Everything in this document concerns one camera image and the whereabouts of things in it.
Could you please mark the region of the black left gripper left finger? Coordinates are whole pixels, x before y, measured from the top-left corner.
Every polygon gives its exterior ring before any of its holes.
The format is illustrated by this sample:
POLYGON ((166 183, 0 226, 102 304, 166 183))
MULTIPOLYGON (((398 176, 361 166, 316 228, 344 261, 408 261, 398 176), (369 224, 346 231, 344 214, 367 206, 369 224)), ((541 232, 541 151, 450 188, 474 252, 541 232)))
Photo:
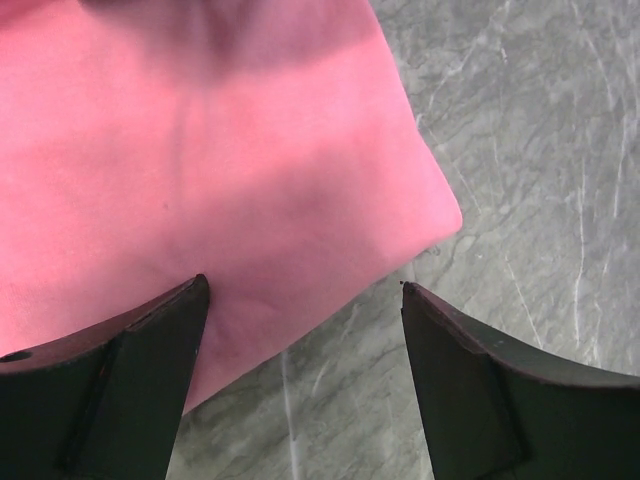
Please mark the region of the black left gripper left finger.
POLYGON ((210 304, 202 274, 1 359, 4 479, 163 479, 210 304))

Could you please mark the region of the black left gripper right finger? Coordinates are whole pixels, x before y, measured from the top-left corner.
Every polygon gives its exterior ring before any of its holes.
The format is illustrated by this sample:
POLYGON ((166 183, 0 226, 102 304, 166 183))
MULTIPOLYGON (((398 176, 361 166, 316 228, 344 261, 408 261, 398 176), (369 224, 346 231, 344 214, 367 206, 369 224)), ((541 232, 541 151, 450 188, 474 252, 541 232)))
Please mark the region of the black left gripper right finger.
POLYGON ((415 283, 402 324, 438 479, 635 479, 639 380, 482 323, 415 283))

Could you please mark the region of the pink t shirt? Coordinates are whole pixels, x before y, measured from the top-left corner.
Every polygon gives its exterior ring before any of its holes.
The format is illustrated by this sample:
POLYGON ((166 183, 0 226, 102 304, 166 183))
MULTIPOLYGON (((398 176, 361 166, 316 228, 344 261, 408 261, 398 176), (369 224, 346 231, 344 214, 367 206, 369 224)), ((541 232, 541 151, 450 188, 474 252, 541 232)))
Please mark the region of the pink t shirt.
POLYGON ((1 350, 204 274, 188 408, 457 232, 366 1, 5 1, 1 350))

